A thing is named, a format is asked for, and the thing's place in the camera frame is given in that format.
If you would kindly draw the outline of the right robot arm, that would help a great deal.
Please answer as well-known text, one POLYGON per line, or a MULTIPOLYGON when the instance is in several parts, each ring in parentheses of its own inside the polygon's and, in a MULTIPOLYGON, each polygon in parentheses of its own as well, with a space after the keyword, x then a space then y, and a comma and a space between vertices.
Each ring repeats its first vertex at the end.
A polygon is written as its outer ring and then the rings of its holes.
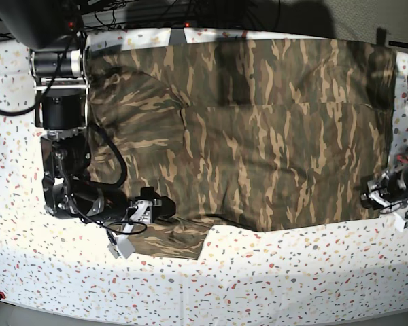
POLYGON ((130 241, 158 217, 175 213, 175 203, 145 187, 127 198, 121 186, 126 162, 106 131, 88 120, 88 36, 72 1, 0 1, 0 18, 15 38, 29 47, 35 80, 35 103, 30 112, 41 138, 44 167, 42 185, 46 211, 59 219, 77 218, 103 228, 109 250, 129 257, 130 241), (120 165, 114 183, 92 181, 88 174, 91 152, 88 131, 95 131, 120 165))

